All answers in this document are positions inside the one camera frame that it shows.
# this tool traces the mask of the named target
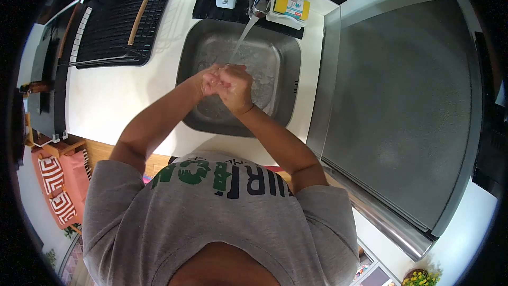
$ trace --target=wrist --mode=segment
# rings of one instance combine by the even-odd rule
[[[256,104],[251,102],[249,105],[245,105],[242,109],[232,111],[232,113],[237,118],[240,118],[241,116],[243,116],[243,115],[247,114],[248,112],[250,112],[255,107],[256,107]]]
[[[195,103],[199,103],[204,97],[203,92],[203,78],[199,75],[195,74],[192,77],[188,78],[190,88],[192,88],[191,95],[194,97]]]

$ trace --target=stainless steel sink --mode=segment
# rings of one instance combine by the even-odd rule
[[[185,40],[176,84],[213,63],[227,63],[244,28],[243,24],[212,19],[197,22]],[[254,79],[252,101],[283,126],[293,114],[300,59],[295,38],[254,26],[233,60],[245,64]],[[253,137],[217,95],[203,99],[183,122],[195,130]]]

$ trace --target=forearm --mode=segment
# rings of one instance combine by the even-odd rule
[[[238,119],[290,175],[310,166],[319,165],[313,152],[301,140],[257,106],[238,116]]]
[[[153,151],[199,103],[196,84],[194,77],[187,79],[137,114],[122,132],[110,159],[131,164],[142,174]]]

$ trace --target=water stream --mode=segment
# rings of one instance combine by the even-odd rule
[[[238,40],[238,43],[236,44],[236,47],[233,50],[233,54],[231,55],[231,58],[229,58],[228,63],[233,63],[233,58],[235,57],[236,53],[238,52],[238,48],[240,48],[240,45],[242,44],[243,40],[245,39],[245,36],[249,33],[249,31],[252,29],[252,27],[258,20],[259,20],[259,18],[254,15],[249,20],[249,23],[247,23],[247,25],[245,26],[245,29],[243,29],[243,33],[240,36],[240,39]]]

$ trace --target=green graphic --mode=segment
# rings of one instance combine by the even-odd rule
[[[159,174],[162,174],[161,176],[161,182],[169,182],[171,180],[171,176],[173,175],[173,170],[176,168],[176,164],[172,163],[169,164],[167,167],[162,169]]]
[[[153,189],[153,188],[155,188],[155,187],[157,187],[157,183],[158,183],[158,181],[159,181],[159,178],[160,178],[160,177],[161,177],[161,173],[159,172],[159,173],[155,176],[155,178],[152,180],[152,189]]]
[[[225,191],[225,184],[231,173],[228,172],[228,164],[225,162],[217,162],[215,172],[213,173],[213,188],[215,190]]]
[[[208,167],[208,162],[194,162],[192,160],[186,160],[185,162],[180,163],[180,168],[186,168],[191,163],[198,165],[198,170],[195,174],[193,174],[188,169],[180,169],[178,171],[178,178],[187,183],[187,184],[198,184],[206,177],[206,174],[210,171],[210,167]]]

